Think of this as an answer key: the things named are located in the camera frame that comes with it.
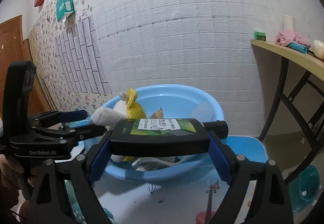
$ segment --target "paper cup stack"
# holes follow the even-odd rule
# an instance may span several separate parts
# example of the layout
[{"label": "paper cup stack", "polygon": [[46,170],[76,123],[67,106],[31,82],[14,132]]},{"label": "paper cup stack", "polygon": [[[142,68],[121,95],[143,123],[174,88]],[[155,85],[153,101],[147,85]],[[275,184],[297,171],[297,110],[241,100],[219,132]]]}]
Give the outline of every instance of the paper cup stack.
[{"label": "paper cup stack", "polygon": [[283,16],[283,30],[291,29],[295,31],[294,18],[285,14]]}]

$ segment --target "door frame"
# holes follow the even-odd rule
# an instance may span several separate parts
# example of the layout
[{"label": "door frame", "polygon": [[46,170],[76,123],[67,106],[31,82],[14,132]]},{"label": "door frame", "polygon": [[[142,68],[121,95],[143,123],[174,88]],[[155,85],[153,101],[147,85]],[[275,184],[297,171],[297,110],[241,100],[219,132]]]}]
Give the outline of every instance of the door frame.
[{"label": "door frame", "polygon": [[[22,15],[13,17],[13,18],[11,18],[11,19],[9,19],[9,20],[1,23],[0,24],[0,27],[1,26],[4,26],[7,23],[10,23],[10,22],[12,22],[14,20],[17,20],[17,19],[19,20],[20,45],[21,45],[22,57],[23,57],[24,60],[30,60],[31,62],[33,62],[33,59],[32,59],[32,56],[31,56],[31,52],[30,52],[30,48],[29,48],[29,40],[26,39],[27,42],[28,42],[28,48],[25,45],[23,45],[23,41],[25,41],[25,40],[23,40],[23,37],[22,37]],[[50,107],[50,105],[48,103],[48,100],[47,100],[47,98],[45,96],[45,93],[44,93],[44,91],[43,91],[43,89],[41,87],[41,84],[40,84],[40,82],[38,80],[37,75],[35,76],[33,86],[35,88],[35,91],[37,93],[37,96],[38,96],[38,98],[39,98],[42,106],[44,107],[45,111],[52,110],[52,108]]]}]

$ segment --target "pink towel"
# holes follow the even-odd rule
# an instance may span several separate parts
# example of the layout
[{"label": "pink towel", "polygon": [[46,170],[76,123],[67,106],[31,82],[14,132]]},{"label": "pink towel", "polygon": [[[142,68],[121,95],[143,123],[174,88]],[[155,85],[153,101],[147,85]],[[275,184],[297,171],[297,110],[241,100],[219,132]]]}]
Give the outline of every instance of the pink towel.
[{"label": "pink towel", "polygon": [[287,46],[291,42],[304,45],[310,48],[310,43],[306,38],[302,38],[299,33],[295,33],[293,30],[287,29],[283,32],[278,32],[276,35],[276,44]]}]

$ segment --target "green shopping bag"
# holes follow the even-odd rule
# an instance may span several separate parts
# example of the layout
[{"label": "green shopping bag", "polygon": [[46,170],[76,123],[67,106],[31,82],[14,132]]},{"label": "green shopping bag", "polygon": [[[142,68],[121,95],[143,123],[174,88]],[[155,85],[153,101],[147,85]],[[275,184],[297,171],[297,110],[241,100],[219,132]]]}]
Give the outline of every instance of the green shopping bag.
[{"label": "green shopping bag", "polygon": [[63,16],[66,18],[74,13],[73,0],[57,0],[56,2],[56,19],[59,22]]}]

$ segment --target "green box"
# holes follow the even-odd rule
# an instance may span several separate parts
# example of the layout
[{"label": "green box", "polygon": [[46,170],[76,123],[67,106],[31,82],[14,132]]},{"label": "green box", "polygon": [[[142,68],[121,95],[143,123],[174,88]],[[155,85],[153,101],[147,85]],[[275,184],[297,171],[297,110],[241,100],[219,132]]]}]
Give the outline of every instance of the green box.
[{"label": "green box", "polygon": [[261,40],[261,41],[266,41],[265,33],[262,33],[262,32],[254,32],[254,39],[255,40]]}]

